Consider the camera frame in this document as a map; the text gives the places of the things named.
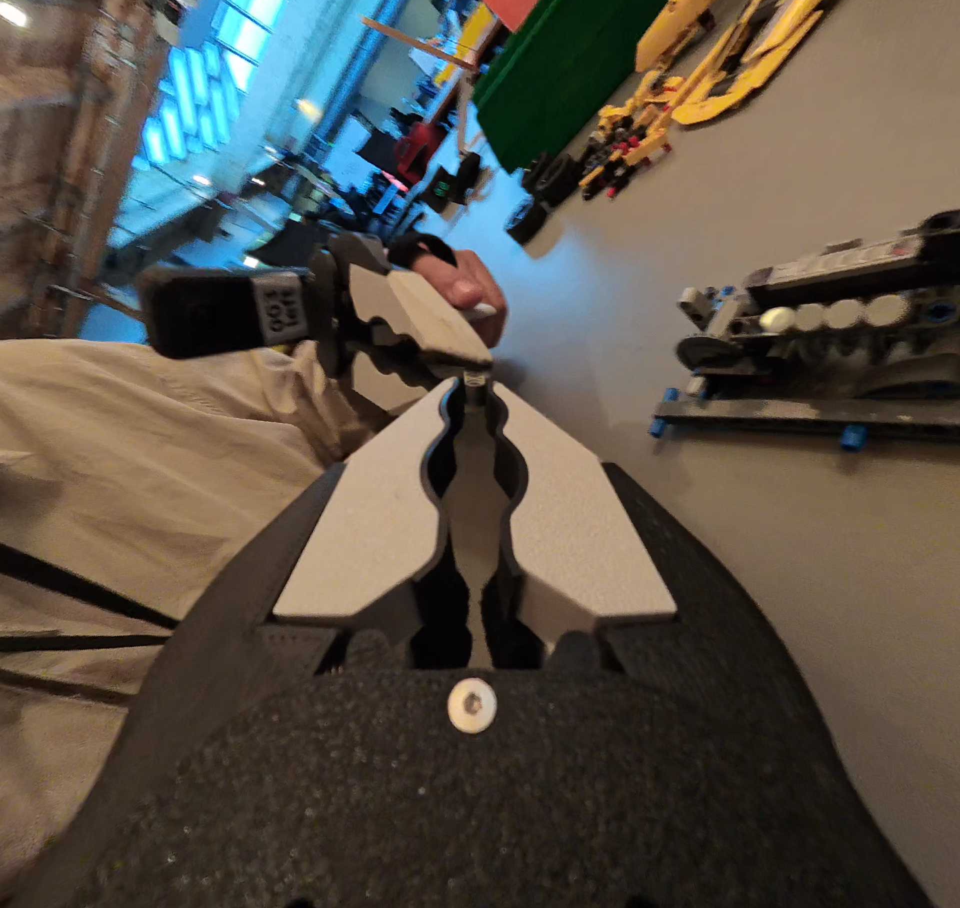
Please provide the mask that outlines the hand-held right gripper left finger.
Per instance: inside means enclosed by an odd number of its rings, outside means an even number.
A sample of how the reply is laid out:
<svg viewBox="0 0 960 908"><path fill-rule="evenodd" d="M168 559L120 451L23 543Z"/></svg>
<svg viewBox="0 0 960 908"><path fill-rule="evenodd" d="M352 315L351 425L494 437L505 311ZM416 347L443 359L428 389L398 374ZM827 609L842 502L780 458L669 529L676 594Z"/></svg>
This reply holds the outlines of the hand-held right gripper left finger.
<svg viewBox="0 0 960 908"><path fill-rule="evenodd" d="M414 664L463 667L470 590L457 571L443 497L465 415L449 378L344 463L272 608L282 624L374 629Z"/></svg>

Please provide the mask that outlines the yellow black brick sub-assembly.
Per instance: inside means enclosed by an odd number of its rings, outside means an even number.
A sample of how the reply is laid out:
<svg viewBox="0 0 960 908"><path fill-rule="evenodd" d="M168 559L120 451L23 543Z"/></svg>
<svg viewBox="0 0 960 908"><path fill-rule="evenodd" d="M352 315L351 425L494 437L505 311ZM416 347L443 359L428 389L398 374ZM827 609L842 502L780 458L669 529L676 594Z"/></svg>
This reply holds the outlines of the yellow black brick sub-assembly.
<svg viewBox="0 0 960 908"><path fill-rule="evenodd" d="M685 79L650 71L623 105L607 105L587 140L579 165L584 201L614 198L652 164L657 151L669 152L668 128Z"/></svg>

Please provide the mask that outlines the black toy tyre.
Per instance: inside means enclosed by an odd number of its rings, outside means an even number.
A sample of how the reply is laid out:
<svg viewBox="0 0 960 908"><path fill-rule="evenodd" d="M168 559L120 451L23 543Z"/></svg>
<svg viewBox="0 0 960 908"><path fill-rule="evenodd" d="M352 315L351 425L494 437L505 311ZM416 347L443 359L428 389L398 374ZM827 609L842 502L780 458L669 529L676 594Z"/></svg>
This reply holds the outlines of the black toy tyre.
<svg viewBox="0 0 960 908"><path fill-rule="evenodd" d="M547 218L546 208L530 197L510 214L505 232L516 244L525 246L543 229Z"/></svg>
<svg viewBox="0 0 960 908"><path fill-rule="evenodd" d="M577 189L583 167L569 154L543 152L525 170L521 185L539 204L554 210Z"/></svg>

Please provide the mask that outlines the grey desk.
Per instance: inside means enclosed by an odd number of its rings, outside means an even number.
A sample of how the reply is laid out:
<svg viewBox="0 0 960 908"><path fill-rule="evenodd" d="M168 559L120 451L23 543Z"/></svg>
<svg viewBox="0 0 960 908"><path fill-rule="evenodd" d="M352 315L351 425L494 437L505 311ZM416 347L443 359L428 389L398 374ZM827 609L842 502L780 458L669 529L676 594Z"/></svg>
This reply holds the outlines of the grey desk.
<svg viewBox="0 0 960 908"><path fill-rule="evenodd" d="M507 295L510 387L621 465L751 594L859 793L938 906L958 906L958 445L693 432L676 299L958 208L958 0L837 0L756 98L677 129L618 199L571 199L521 249L498 173L451 240Z"/></svg>

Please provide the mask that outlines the person's beige jacket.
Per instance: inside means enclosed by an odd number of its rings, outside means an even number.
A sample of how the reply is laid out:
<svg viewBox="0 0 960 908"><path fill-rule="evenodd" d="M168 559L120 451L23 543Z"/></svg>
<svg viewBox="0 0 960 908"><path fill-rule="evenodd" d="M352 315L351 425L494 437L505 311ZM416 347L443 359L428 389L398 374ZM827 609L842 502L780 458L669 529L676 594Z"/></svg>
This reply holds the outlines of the person's beige jacket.
<svg viewBox="0 0 960 908"><path fill-rule="evenodd" d="M185 475L121 468L68 485L17 451L2 465L2 545L181 617L319 470ZM146 648L2 656L2 896L66 829L114 745Z"/></svg>

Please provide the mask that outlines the person's left forearm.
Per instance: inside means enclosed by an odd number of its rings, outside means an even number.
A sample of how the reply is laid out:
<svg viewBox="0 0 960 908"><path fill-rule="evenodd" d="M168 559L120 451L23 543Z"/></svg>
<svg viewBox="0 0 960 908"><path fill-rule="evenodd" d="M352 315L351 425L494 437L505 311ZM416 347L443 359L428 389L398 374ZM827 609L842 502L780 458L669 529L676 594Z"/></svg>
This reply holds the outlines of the person's left forearm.
<svg viewBox="0 0 960 908"><path fill-rule="evenodd" d="M1 355L2 541L31 554L231 541L386 424L311 345L171 362L18 339Z"/></svg>

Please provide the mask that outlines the yellow toy car body shell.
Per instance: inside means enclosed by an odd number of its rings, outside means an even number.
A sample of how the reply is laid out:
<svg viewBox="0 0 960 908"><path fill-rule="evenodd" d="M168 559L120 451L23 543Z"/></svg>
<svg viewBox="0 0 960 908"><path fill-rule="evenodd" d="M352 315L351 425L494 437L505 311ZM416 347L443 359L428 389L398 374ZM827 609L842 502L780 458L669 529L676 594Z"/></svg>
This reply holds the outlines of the yellow toy car body shell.
<svg viewBox="0 0 960 908"><path fill-rule="evenodd" d="M672 119L714 122L757 95L821 20L833 0L748 0L693 74Z"/></svg>

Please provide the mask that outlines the green plastic bin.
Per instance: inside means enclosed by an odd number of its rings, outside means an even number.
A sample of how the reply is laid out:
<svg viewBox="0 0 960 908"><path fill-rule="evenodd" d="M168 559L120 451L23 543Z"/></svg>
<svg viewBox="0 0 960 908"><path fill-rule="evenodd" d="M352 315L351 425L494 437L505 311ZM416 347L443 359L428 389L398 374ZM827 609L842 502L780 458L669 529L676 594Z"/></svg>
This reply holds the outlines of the green plastic bin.
<svg viewBox="0 0 960 908"><path fill-rule="evenodd" d="M667 0L539 0L473 91L499 166L558 154L634 71L636 45Z"/></svg>

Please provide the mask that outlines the yellow toy car body panel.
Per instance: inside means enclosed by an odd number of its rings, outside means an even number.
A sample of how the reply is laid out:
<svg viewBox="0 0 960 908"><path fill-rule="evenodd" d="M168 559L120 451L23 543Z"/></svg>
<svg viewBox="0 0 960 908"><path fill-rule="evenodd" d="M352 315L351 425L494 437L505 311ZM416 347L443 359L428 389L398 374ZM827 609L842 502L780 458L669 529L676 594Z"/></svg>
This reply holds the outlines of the yellow toy car body panel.
<svg viewBox="0 0 960 908"><path fill-rule="evenodd" d="M713 5L717 0L668 0L637 42L634 71L664 71L679 52L697 36L714 29Z"/></svg>

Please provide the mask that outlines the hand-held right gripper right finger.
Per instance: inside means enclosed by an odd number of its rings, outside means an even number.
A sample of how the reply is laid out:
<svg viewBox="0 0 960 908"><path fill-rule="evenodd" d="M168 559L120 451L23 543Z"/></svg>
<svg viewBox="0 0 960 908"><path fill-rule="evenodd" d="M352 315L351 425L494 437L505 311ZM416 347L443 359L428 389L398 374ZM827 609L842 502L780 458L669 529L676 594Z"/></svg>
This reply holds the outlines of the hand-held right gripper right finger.
<svg viewBox="0 0 960 908"><path fill-rule="evenodd" d="M482 595L498 669L536 669L562 638L674 620L675 602L603 462L506 386L486 393L507 504Z"/></svg>

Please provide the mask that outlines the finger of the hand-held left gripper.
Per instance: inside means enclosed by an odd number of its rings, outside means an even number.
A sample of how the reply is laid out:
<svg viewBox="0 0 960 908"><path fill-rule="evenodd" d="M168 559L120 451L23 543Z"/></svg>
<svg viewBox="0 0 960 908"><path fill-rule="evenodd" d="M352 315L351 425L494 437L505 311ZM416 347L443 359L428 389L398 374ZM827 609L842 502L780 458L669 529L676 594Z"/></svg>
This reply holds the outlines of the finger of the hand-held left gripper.
<svg viewBox="0 0 960 908"><path fill-rule="evenodd" d="M474 322L494 315L485 302L456 309L424 277L404 268L385 274L352 264L346 271L347 291L358 320L386 330L395 341L414 344L426 359L465 368L488 368L494 359Z"/></svg>
<svg viewBox="0 0 960 908"><path fill-rule="evenodd" d="M401 417L424 400L435 407L445 399L445 383L423 383L417 375L383 370L368 354L357 354L350 364L349 385L370 406L389 417Z"/></svg>

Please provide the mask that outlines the person's left hand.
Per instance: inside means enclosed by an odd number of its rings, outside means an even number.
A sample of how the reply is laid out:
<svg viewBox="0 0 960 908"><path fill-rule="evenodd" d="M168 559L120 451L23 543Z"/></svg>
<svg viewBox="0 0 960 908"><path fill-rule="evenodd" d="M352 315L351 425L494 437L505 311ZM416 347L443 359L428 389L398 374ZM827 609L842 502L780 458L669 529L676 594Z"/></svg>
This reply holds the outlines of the person's left hand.
<svg viewBox="0 0 960 908"><path fill-rule="evenodd" d="M433 254L425 243L419 244L421 253L414 257L412 269L424 277L438 293L458 311L470 311L486 304L492 314L475 319L471 324L488 349L498 347L509 317L509 308L503 291L473 251L453 252L455 264Z"/></svg>

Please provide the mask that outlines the red chair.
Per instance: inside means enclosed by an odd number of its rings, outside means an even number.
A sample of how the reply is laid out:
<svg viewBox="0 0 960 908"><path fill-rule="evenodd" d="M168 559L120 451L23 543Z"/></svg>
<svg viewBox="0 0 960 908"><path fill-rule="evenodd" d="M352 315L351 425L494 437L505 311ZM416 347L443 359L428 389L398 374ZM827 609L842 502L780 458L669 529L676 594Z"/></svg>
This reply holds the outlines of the red chair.
<svg viewBox="0 0 960 908"><path fill-rule="evenodd" d="M419 183L446 136L447 132L435 123L414 123L409 132L395 142L396 176L409 187Z"/></svg>

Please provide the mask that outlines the toy car chassis assembly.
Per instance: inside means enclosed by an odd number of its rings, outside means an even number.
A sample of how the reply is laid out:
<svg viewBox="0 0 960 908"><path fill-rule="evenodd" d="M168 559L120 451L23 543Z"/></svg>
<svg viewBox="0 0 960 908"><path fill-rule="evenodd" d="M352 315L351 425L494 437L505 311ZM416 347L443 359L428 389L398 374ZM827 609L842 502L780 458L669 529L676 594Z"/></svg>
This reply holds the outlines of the toy car chassis assembly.
<svg viewBox="0 0 960 908"><path fill-rule="evenodd" d="M675 348L689 373L650 434L698 427L867 440L959 438L959 212L881 241L765 266L737 287L687 288Z"/></svg>

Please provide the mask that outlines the paned window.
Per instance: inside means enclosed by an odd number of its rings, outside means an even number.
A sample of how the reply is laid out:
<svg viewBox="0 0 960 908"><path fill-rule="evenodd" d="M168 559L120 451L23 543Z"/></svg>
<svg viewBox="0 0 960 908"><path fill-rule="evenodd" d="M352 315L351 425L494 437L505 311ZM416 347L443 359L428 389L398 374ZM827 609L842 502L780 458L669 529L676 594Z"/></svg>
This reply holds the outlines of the paned window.
<svg viewBox="0 0 960 908"><path fill-rule="evenodd" d="M135 173L195 162L227 146L289 0L198 0L176 25L131 160Z"/></svg>

